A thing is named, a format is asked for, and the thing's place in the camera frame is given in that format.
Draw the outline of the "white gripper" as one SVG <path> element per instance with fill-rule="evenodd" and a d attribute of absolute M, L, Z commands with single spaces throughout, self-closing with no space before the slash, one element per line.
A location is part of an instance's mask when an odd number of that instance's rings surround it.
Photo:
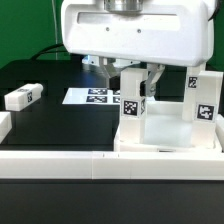
<path fill-rule="evenodd" d="M 101 56 L 107 88 L 120 87 L 122 68 L 114 66 L 113 58 L 148 62 L 140 95 L 152 97 L 164 65 L 198 66 L 211 58 L 215 0 L 142 0 L 140 4 L 139 10 L 126 12 L 108 10 L 104 0 L 64 0 L 62 39 L 70 53 Z"/>

